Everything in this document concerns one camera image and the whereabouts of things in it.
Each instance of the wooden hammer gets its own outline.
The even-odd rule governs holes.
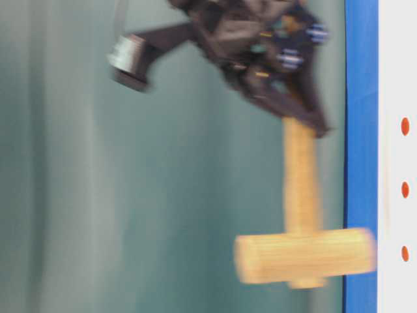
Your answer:
[[[325,285],[324,277],[373,271],[375,241],[370,231],[323,230],[314,133],[296,119],[283,122],[286,233],[237,237],[235,263],[241,281],[318,288]]]

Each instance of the blue strip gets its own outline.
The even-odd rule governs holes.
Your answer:
[[[378,226],[378,0],[346,0],[346,221]],[[377,274],[345,278],[345,313],[377,313]]]

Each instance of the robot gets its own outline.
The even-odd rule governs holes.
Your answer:
[[[230,88],[276,117],[294,117],[329,131],[313,79],[326,27],[300,0],[168,0],[186,23],[123,33],[109,62],[114,79],[148,90],[152,64],[185,42],[194,43]]]

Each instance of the teal curtain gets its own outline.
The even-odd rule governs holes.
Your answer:
[[[126,28],[182,21],[131,1]],[[344,1],[317,81],[324,225],[343,225]],[[185,45],[140,94],[110,78],[111,0],[13,0],[0,10],[2,312],[341,312],[314,291],[241,284],[238,234],[283,231],[281,121],[228,90]]]

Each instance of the wire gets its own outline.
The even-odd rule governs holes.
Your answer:
[[[128,13],[129,0],[115,0],[115,12],[113,17],[113,31],[116,42],[124,34],[126,16]]]

